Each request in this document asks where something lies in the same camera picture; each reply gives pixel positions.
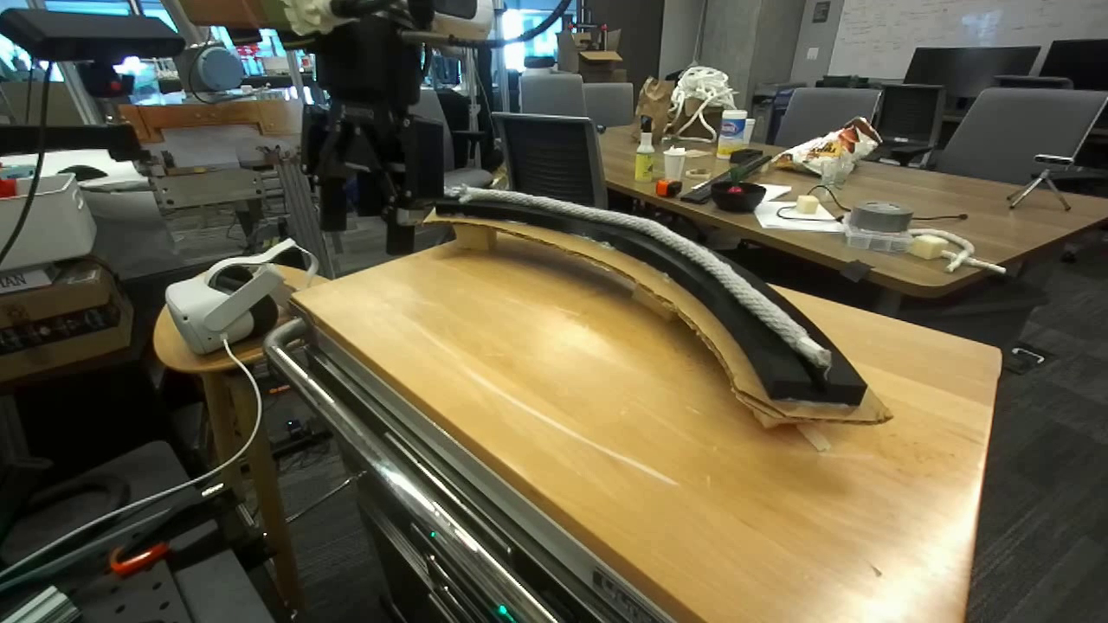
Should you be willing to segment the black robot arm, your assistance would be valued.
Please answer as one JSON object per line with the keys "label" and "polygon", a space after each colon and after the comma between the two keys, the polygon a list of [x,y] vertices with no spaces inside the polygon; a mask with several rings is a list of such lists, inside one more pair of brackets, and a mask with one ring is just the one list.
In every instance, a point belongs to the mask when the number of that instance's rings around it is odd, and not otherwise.
{"label": "black robot arm", "polygon": [[311,44],[325,115],[304,126],[319,184],[319,226],[335,235],[355,211],[385,220],[385,251],[410,254],[410,211],[445,195],[441,120],[419,120],[425,55],[485,50],[498,0],[288,0],[290,28]]}

